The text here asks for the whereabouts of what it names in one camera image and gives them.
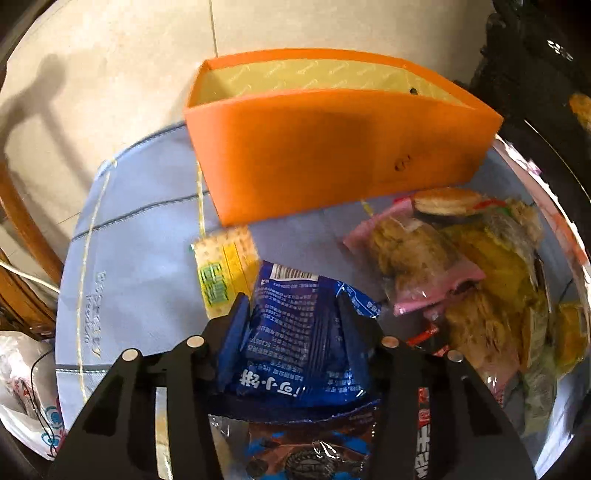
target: orange box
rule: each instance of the orange box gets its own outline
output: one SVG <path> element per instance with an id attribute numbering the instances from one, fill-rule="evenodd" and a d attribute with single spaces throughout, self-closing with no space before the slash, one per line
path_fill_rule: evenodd
<path id="1" fill-rule="evenodd" d="M 184 115 L 223 226 L 466 182 L 502 123 L 409 61 L 327 49 L 206 60 Z"/>

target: yellow snack package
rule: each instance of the yellow snack package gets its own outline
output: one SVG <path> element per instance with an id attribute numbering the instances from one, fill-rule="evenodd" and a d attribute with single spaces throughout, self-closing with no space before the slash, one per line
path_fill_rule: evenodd
<path id="1" fill-rule="evenodd" d="M 579 303 L 560 303 L 554 319 L 554 360 L 559 376 L 569 373 L 589 347 L 587 321 Z"/>
<path id="2" fill-rule="evenodd" d="M 238 293 L 251 296 L 261 260 L 247 226 L 208 236 L 192 247 L 210 320 L 227 315 Z"/>

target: chair leg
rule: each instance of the chair leg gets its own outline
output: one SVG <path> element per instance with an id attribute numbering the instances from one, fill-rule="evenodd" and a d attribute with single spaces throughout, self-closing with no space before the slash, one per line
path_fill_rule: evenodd
<path id="1" fill-rule="evenodd" d="M 12 183 L 7 163 L 3 158 L 0 158 L 0 203 L 30 254 L 47 275 L 59 285 L 64 264 L 29 215 L 27 207 Z"/>

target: snack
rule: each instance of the snack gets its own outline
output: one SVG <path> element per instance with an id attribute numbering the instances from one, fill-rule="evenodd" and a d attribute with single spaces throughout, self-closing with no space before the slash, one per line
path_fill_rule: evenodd
<path id="1" fill-rule="evenodd" d="M 442 230 L 456 248 L 486 274 L 482 288 L 502 300 L 509 313 L 521 317 L 536 294 L 523 259 L 478 223 L 453 225 Z"/>
<path id="2" fill-rule="evenodd" d="M 478 192 L 455 187 L 423 190 L 413 195 L 415 209 L 431 215 L 472 215 L 475 213 L 475 206 L 484 200 L 485 197 Z"/>
<path id="3" fill-rule="evenodd" d="M 526 205 L 521 200 L 506 199 L 505 203 L 511 216 L 524 229 L 535 247 L 539 247 L 544 238 L 544 227 L 534 206 Z"/>
<path id="4" fill-rule="evenodd" d="M 461 351 L 493 394 L 517 372 L 519 357 L 505 313 L 479 289 L 450 305 L 450 347 Z"/>
<path id="5" fill-rule="evenodd" d="M 369 237 L 376 225 L 385 218 L 391 216 L 411 216 L 413 214 L 413 203 L 410 197 L 401 197 L 395 199 L 392 205 L 377 215 L 371 214 L 371 208 L 366 203 L 363 203 L 363 208 L 371 216 L 368 220 L 361 222 L 355 229 L 343 238 L 344 245 L 356 255 L 363 255 L 367 250 Z"/>
<path id="6" fill-rule="evenodd" d="M 573 93 L 569 98 L 570 109 L 577 116 L 581 127 L 591 133 L 591 98 L 584 93 Z"/>
<path id="7" fill-rule="evenodd" d="M 247 226 L 208 236 L 192 247 L 207 318 L 227 315 L 238 293 L 251 296 L 261 260 Z"/>
<path id="8" fill-rule="evenodd" d="M 539 291 L 536 302 L 525 308 L 521 327 L 521 371 L 537 361 L 544 348 L 550 312 L 544 292 Z"/>
<path id="9" fill-rule="evenodd" d="M 382 218 L 369 234 L 367 247 L 386 277 L 396 315 L 437 303 L 463 283 L 484 278 L 443 235 L 411 216 Z"/>
<path id="10" fill-rule="evenodd" d="M 579 303 L 560 303 L 554 319 L 554 358 L 558 375 L 566 375 L 589 347 L 587 321 Z"/>
<path id="11" fill-rule="evenodd" d="M 523 376 L 525 383 L 524 436 L 541 432 L 548 425 L 557 391 L 553 356 L 552 349 L 546 347 L 538 361 Z"/>
<path id="12" fill-rule="evenodd" d="M 530 281 L 534 288 L 538 288 L 535 274 L 535 250 L 532 240 L 529 239 L 526 230 L 504 210 L 495 209 L 486 212 L 483 216 L 485 229 L 491 233 L 494 241 L 500 242 L 510 252 L 515 252 L 525 262 L 530 274 Z"/>
<path id="13" fill-rule="evenodd" d="M 358 314 L 379 315 L 380 306 L 349 285 L 263 262 L 252 297 L 250 331 L 232 362 L 228 392 L 264 400 L 264 420 L 248 409 L 234 416 L 279 421 L 285 409 L 297 418 L 299 408 L 365 399 L 370 382 L 366 356 L 349 312 L 339 308 L 337 296 L 343 293 Z"/>
<path id="14" fill-rule="evenodd" d="M 535 362 L 544 344 L 548 325 L 545 282 L 538 279 L 537 261 L 534 259 L 532 273 L 522 256 L 513 250 L 508 232 L 515 232 L 518 225 L 513 222 L 513 227 L 507 228 L 512 223 L 497 214 L 485 215 L 486 220 L 488 223 L 453 225 L 443 231 L 462 254 L 485 272 L 480 286 L 505 312 L 524 372 Z M 504 239 L 494 235 L 489 226 Z"/>
<path id="15" fill-rule="evenodd" d="M 299 425 L 250 424 L 250 478 L 360 478 L 376 422 L 375 407 L 340 419 Z"/>

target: floor tile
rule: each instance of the floor tile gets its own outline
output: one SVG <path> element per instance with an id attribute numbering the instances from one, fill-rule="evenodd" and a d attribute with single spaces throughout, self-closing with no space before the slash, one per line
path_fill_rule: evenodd
<path id="1" fill-rule="evenodd" d="M 469 81 L 490 0 L 212 0 L 220 55 L 286 47 L 370 51 Z"/>
<path id="2" fill-rule="evenodd" d="M 207 0 L 63 0 L 38 19 L 8 64 L 0 148 L 42 230 L 80 211 L 103 160 L 182 118 L 213 55 Z"/>

